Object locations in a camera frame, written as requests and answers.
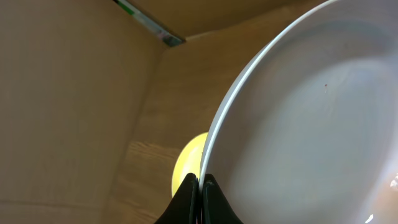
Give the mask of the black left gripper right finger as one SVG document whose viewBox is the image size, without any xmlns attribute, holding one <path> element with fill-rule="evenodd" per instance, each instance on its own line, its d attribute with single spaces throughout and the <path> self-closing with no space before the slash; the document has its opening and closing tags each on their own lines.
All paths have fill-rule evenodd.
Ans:
<svg viewBox="0 0 398 224">
<path fill-rule="evenodd" d="M 243 224 L 234 213 L 212 174 L 206 174 L 202 188 L 202 223 Z"/>
</svg>

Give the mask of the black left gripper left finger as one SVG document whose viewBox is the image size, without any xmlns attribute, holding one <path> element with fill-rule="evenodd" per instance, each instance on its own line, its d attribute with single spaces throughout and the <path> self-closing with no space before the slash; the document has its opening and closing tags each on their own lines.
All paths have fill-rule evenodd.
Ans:
<svg viewBox="0 0 398 224">
<path fill-rule="evenodd" d="M 196 224 L 197 195 L 198 179 L 195 174 L 188 173 L 155 224 Z"/>
</svg>

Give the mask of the white plate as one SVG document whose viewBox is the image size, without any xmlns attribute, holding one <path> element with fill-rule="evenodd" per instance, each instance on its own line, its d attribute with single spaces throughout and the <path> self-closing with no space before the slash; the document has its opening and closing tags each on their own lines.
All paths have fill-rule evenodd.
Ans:
<svg viewBox="0 0 398 224">
<path fill-rule="evenodd" d="M 201 159 L 242 223 L 397 222 L 397 0 L 326 1 L 273 38 Z"/>
</svg>

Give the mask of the yellow plate with sauce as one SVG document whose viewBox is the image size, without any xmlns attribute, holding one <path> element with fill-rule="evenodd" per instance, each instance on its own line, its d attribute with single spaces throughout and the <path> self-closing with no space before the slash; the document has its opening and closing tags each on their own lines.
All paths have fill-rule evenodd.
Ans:
<svg viewBox="0 0 398 224">
<path fill-rule="evenodd" d="M 193 173 L 200 177 L 200 163 L 208 133 L 202 133 L 190 140 L 182 149 L 172 174 L 172 197 L 176 194 L 185 176 Z"/>
</svg>

